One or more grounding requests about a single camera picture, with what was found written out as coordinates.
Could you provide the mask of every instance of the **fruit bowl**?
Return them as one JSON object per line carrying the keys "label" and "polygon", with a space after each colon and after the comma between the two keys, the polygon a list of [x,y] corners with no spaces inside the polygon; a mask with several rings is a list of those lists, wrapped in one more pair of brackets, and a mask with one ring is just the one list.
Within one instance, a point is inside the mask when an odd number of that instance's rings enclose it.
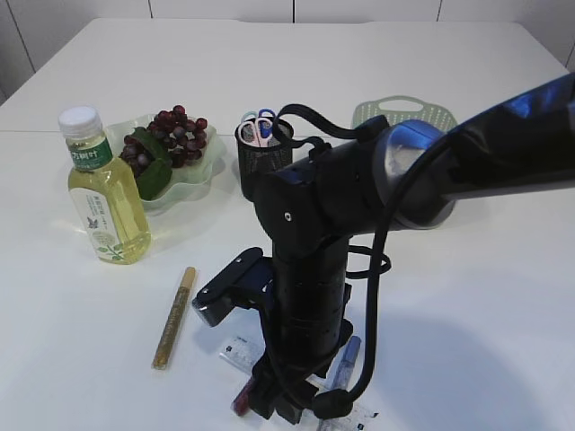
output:
{"label": "fruit bowl", "polygon": [[[136,119],[114,124],[104,129],[111,151],[118,156],[124,147],[124,136],[137,127],[147,127],[154,119],[154,114],[143,115]],[[204,155],[192,166],[172,170],[172,179],[153,200],[142,199],[146,211],[169,207],[173,203],[187,198],[198,186],[205,184],[212,176],[214,162],[226,152],[226,145],[217,135],[216,129],[208,125],[206,129],[208,145]]]}

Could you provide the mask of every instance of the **white wall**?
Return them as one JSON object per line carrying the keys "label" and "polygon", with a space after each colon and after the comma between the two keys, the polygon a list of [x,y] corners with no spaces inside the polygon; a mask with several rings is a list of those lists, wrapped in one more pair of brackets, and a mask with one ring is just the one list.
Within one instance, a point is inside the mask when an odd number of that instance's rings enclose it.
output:
{"label": "white wall", "polygon": [[34,71],[10,14],[6,0],[0,0],[0,101],[10,96]]}
{"label": "white wall", "polygon": [[296,0],[296,22],[435,21],[439,5],[440,0]]}
{"label": "white wall", "polygon": [[[512,21],[564,65],[575,45],[575,0],[0,0],[0,89],[12,94],[93,18],[151,14],[250,22]],[[569,68],[575,71],[575,55]]]}
{"label": "white wall", "polygon": [[292,0],[150,0],[155,18],[292,22]]}
{"label": "white wall", "polygon": [[36,69],[94,18],[150,18],[147,0],[8,1]]}
{"label": "white wall", "polygon": [[439,19],[520,22],[563,64],[575,42],[573,0],[443,0]]}

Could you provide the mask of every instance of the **scissors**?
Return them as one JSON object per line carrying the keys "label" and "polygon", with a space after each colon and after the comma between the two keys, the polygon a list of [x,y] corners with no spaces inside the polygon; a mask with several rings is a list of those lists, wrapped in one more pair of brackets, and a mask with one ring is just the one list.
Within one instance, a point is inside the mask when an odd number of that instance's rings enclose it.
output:
{"label": "scissors", "polygon": [[[276,113],[273,110],[269,110],[267,108],[260,110],[260,112],[256,112],[255,110],[250,110],[243,114],[242,123],[247,121],[248,119],[269,119],[273,121],[276,117]],[[267,122],[260,123],[260,133],[261,136],[266,138],[271,135],[271,126]]]}
{"label": "scissors", "polygon": [[[240,124],[238,136],[240,141],[246,145],[267,147],[268,142],[273,138],[271,135],[272,122],[265,117],[258,117],[255,120],[247,120]],[[261,132],[267,130],[266,136]]]}

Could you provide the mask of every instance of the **green leaf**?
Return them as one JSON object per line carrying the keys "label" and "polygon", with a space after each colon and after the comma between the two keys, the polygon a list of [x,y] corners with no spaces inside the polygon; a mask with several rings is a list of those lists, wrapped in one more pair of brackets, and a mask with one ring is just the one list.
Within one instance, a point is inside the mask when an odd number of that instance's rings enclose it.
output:
{"label": "green leaf", "polygon": [[162,144],[160,144],[160,141],[158,141],[154,135],[152,135],[144,128],[136,128],[134,133],[132,133],[132,136],[137,139],[147,151],[150,152],[154,159],[162,160],[168,164],[172,161],[172,158],[168,154],[168,150],[166,150]]}
{"label": "green leaf", "polygon": [[154,160],[147,169],[136,178],[137,189],[144,200],[152,200],[172,179],[172,168],[162,160]]}

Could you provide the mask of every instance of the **black cable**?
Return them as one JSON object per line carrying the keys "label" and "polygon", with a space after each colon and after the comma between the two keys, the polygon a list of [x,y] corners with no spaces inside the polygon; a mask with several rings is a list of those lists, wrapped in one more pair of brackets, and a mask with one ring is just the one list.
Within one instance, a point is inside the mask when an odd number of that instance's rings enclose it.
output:
{"label": "black cable", "polygon": [[418,158],[413,166],[403,175],[399,184],[395,188],[392,196],[385,205],[382,223],[377,227],[376,234],[371,247],[371,259],[369,260],[369,277],[367,278],[367,300],[366,300],[366,350],[364,354],[363,368],[361,375],[353,388],[348,393],[348,402],[351,403],[361,396],[365,391],[376,365],[377,346],[377,306],[379,294],[379,269],[384,257],[385,241],[391,227],[394,215],[399,209],[403,198],[420,175],[435,162],[450,146],[447,138],[437,141],[429,150]]}
{"label": "black cable", "polygon": [[[371,249],[364,245],[350,245],[349,253],[363,254],[364,256],[371,256]],[[384,264],[379,268],[379,275],[382,275],[392,268],[392,261],[384,254],[382,259]],[[364,280],[369,277],[369,270],[367,271],[345,271],[345,277],[349,280]]]}
{"label": "black cable", "polygon": [[[321,116],[314,110],[304,106],[304,105],[287,105],[283,110],[281,110],[274,119],[273,122],[273,135],[282,144],[291,146],[292,148],[299,148],[303,144],[310,143],[314,146],[318,146],[322,139],[318,136],[312,136],[304,140],[295,140],[289,138],[281,129],[279,129],[278,120],[279,117],[286,114],[295,114],[308,122],[312,123],[314,126],[320,128],[322,131],[326,132],[329,130],[330,135],[341,137],[341,138],[353,138],[358,133],[357,130],[348,130],[343,128],[338,128],[333,125],[326,118]],[[409,192],[410,188],[413,186],[415,181],[420,177],[420,175],[429,168],[429,166],[442,155],[450,146],[449,140],[446,137],[438,140],[429,150],[423,153],[413,164],[413,166],[402,176],[399,184],[394,189],[391,197],[385,204],[383,210],[382,223],[377,227],[374,240],[371,247],[371,258],[369,260],[369,269],[367,271],[359,271],[358,273],[350,273],[351,279],[365,278],[367,276],[367,298],[366,298],[366,350],[364,353],[364,364],[361,369],[361,374],[358,381],[353,386],[353,388],[347,393],[346,401],[351,404],[353,401],[358,399],[361,394],[368,387],[371,377],[373,376],[375,365],[376,365],[376,347],[377,347],[377,308],[378,308],[378,296],[379,296],[379,277],[383,272],[386,272],[391,268],[390,259],[384,255],[385,242],[387,240],[387,235],[391,228],[391,224],[394,220],[394,215],[399,209],[403,199]],[[278,377],[279,384],[287,392],[287,394],[294,399],[295,402],[303,407],[307,407],[308,403],[303,403],[299,400],[299,397],[291,391],[290,385],[286,382],[283,373],[279,369],[279,364],[274,362],[270,358],[272,368],[274,373]]]}
{"label": "black cable", "polygon": [[284,372],[281,369],[278,358],[276,357],[276,352],[274,350],[274,346],[273,346],[272,341],[271,341],[272,336],[270,334],[270,324],[268,322],[268,319],[264,315],[263,311],[260,311],[260,323],[261,323],[261,332],[263,334],[263,340],[264,340],[265,345],[266,345],[266,352],[268,354],[268,358],[270,359],[271,369],[273,370],[273,373],[278,378],[279,385],[287,393],[287,395],[289,395],[289,397],[293,401],[295,401],[297,404],[299,404],[303,409],[311,409],[312,408],[311,401],[302,399],[294,391],[293,388],[297,384],[299,384],[303,380],[305,380],[307,377],[309,377],[310,375],[315,373],[317,370],[319,370],[320,368],[325,366],[328,362],[331,362],[333,360],[333,358],[335,357],[335,353],[337,353],[337,352],[333,352],[333,355],[327,356],[322,362],[316,364],[314,367],[311,367],[311,368],[305,370],[299,376],[290,377],[290,382],[288,383],[288,381],[286,380],[286,376],[284,375]]}

